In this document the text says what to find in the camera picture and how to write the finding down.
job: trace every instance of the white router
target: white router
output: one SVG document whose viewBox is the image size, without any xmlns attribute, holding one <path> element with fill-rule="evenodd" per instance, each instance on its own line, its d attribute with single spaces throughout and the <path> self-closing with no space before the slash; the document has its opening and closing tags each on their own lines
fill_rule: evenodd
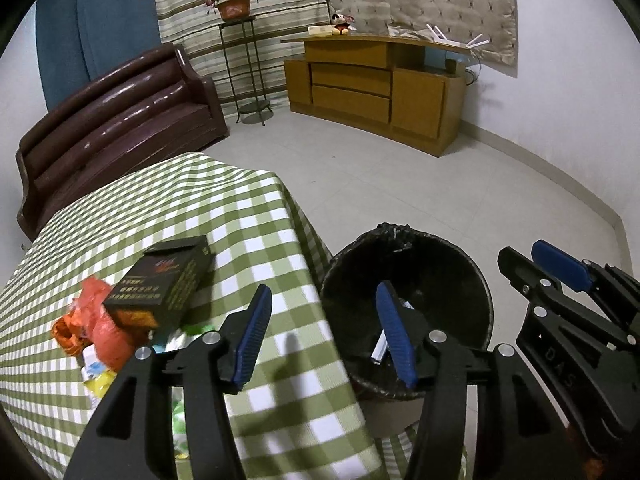
<svg viewBox="0 0 640 480">
<path fill-rule="evenodd" d="M 435 39 L 433 41 L 435 43 L 440 43 L 440 44 L 443 44 L 443 45 L 450 45 L 450 46 L 458 46 L 460 48 L 475 48 L 476 46 L 480 46 L 480 45 L 484 45 L 484 44 L 489 43 L 489 40 L 484 40 L 484 41 L 480 41 L 479 43 L 476 43 L 476 41 L 478 41 L 480 38 L 482 38 L 482 34 L 478 34 L 475 38 L 473 38 L 471 41 L 469 41 L 469 43 L 462 43 L 461 41 L 448 40 L 447 37 L 444 35 L 444 33 L 438 28 L 437 25 L 434 25 L 433 27 L 435 27 L 436 30 L 433 30 L 431 25 L 429 25 L 429 23 L 427 23 L 427 28 L 434 35 Z"/>
</svg>

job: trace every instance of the striped curtain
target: striped curtain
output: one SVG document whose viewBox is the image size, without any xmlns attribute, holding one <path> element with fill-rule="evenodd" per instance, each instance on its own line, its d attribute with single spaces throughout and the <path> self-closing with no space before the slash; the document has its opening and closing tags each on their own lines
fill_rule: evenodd
<svg viewBox="0 0 640 480">
<path fill-rule="evenodd" d="M 207 14 L 204 1 L 156 0 L 160 37 L 162 42 L 184 44 L 196 72 L 214 79 L 225 115 L 232 114 L 236 108 L 218 29 L 222 20 L 213 10 Z M 252 0 L 252 14 L 256 16 L 254 27 L 264 85 L 271 101 L 277 102 L 286 97 L 283 61 L 301 54 L 304 49 L 301 43 L 281 44 L 280 40 L 305 32 L 309 25 L 328 23 L 326 0 Z M 240 25 L 227 27 L 223 33 L 236 95 L 247 99 L 253 91 L 242 28 Z M 249 48 L 254 63 L 251 43 Z"/>
</svg>

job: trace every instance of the sofa backrest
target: sofa backrest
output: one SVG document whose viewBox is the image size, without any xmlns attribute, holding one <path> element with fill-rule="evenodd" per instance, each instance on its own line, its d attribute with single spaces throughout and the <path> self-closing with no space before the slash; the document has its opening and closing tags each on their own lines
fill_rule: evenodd
<svg viewBox="0 0 640 480">
<path fill-rule="evenodd" d="M 171 43 L 91 82 L 46 115 L 20 141 L 24 167 L 46 197 L 111 142 L 189 99 Z"/>
</svg>

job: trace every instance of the blue gripper pad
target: blue gripper pad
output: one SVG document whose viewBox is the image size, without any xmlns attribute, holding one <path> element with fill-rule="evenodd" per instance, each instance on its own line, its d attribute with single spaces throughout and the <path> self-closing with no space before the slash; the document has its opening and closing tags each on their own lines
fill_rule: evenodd
<svg viewBox="0 0 640 480">
<path fill-rule="evenodd" d="M 247 310 L 250 311 L 250 318 L 238 343 L 236 368 L 232 378 L 239 390 L 249 382 L 254 373 L 255 361 L 271 319 L 271 289 L 260 285 Z"/>
<path fill-rule="evenodd" d="M 587 266 L 544 240 L 531 247 L 531 257 L 544 271 L 575 292 L 588 292 L 593 284 Z"/>
<path fill-rule="evenodd" d="M 394 362 L 398 378 L 406 384 L 407 388 L 413 388 L 418 382 L 418 374 L 415 370 L 415 351 L 409 340 L 409 335 L 404 329 L 396 308 L 394 295 L 389 290 L 389 286 L 388 282 L 381 282 L 376 289 L 378 319 L 385 332 L 386 342 L 389 345 L 391 359 Z"/>
</svg>

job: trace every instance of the blue curtain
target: blue curtain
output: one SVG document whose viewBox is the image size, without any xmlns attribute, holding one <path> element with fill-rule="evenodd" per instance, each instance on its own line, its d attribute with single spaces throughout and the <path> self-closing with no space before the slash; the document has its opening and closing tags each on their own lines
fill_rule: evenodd
<svg viewBox="0 0 640 480">
<path fill-rule="evenodd" d="M 154 0 L 38 0 L 36 5 L 38 64 L 49 110 L 158 45 Z"/>
</svg>

